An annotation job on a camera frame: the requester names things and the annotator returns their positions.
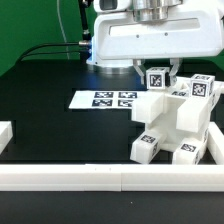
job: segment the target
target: black cable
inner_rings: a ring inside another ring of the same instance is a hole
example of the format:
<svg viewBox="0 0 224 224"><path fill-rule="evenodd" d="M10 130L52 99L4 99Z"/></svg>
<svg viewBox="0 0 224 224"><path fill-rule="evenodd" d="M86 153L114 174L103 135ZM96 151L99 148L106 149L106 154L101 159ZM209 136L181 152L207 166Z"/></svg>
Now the black cable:
<svg viewBox="0 0 224 224"><path fill-rule="evenodd" d="M78 42L71 42L71 43L45 43L45 44L40 44L34 47L29 48L25 52L22 53L22 55L17 59L16 63L20 62L26 55L29 55L30 52L35 51L40 48L45 48L45 47L66 47L66 46L79 46Z"/></svg>
<svg viewBox="0 0 224 224"><path fill-rule="evenodd" d="M40 52L40 53L33 53L33 54L26 54L23 56L20 56L20 58L16 61L16 63L22 61L24 58L26 57L30 57L30 56L36 56L36 55L50 55L50 54L67 54L67 53L81 53L83 52L83 50L80 51L55 51L55 52Z"/></svg>

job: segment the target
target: white plastic frame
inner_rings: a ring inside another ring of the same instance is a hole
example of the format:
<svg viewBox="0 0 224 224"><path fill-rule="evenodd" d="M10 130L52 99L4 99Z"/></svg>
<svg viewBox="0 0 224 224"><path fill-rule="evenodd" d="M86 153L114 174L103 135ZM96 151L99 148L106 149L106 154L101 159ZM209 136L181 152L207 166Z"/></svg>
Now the white plastic frame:
<svg viewBox="0 0 224 224"><path fill-rule="evenodd" d="M211 122L218 164L223 140ZM224 165L0 165L0 191L224 191Z"/></svg>

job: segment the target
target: stacked white blocks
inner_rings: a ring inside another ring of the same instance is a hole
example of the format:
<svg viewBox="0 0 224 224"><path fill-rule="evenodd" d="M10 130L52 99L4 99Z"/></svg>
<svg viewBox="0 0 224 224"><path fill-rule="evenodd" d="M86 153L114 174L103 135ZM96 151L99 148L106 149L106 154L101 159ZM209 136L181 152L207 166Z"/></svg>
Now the stacked white blocks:
<svg viewBox="0 0 224 224"><path fill-rule="evenodd" d="M214 76L196 74L164 87L167 71L149 69L149 91L133 103L132 120L146 126L132 145L131 160L150 163L161 148L174 152L173 164L198 164L207 147L210 115L221 85Z"/></svg>

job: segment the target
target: black and white tag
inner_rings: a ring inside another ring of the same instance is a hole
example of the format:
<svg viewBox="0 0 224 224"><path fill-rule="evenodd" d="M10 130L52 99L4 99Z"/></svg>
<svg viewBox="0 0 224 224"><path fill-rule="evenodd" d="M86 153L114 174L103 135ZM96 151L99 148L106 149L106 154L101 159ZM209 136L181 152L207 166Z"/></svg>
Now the black and white tag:
<svg viewBox="0 0 224 224"><path fill-rule="evenodd" d="M137 92L119 92L118 98L128 98L128 99L137 99Z"/></svg>
<svg viewBox="0 0 224 224"><path fill-rule="evenodd" d="M113 98L113 92L96 92L94 98Z"/></svg>
<svg viewBox="0 0 224 224"><path fill-rule="evenodd" d="M93 107L111 107L113 100L93 100Z"/></svg>
<svg viewBox="0 0 224 224"><path fill-rule="evenodd" d="M118 107L132 107L133 100L118 100Z"/></svg>
<svg viewBox="0 0 224 224"><path fill-rule="evenodd" d="M147 142L147 143L152 144L152 143L156 140L156 138L151 137L151 136L149 136L149 135L144 135L144 136L141 138L141 140L142 140L143 142Z"/></svg>
<svg viewBox="0 0 224 224"><path fill-rule="evenodd" d="M188 144L183 144L181 146L181 149L188 151L188 152L194 152L196 150L196 148L197 148L196 146L188 145Z"/></svg>

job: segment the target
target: white cube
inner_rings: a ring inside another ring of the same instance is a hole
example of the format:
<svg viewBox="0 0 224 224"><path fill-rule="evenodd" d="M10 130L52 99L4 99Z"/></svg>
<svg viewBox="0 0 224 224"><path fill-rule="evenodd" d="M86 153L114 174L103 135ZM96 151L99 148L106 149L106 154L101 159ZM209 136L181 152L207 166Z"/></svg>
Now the white cube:
<svg viewBox="0 0 224 224"><path fill-rule="evenodd" d="M168 67L153 67L146 71L147 89L165 89Z"/></svg>
<svg viewBox="0 0 224 224"><path fill-rule="evenodd" d="M161 135L144 132L132 144L130 159L142 164L148 164L159 152L159 140Z"/></svg>
<svg viewBox="0 0 224 224"><path fill-rule="evenodd" d="M173 164L198 164L200 161L200 149L201 145L199 141L196 141L194 139L184 139L173 154Z"/></svg>
<svg viewBox="0 0 224 224"><path fill-rule="evenodd" d="M214 88L215 76L195 74L191 78L190 96L209 97Z"/></svg>

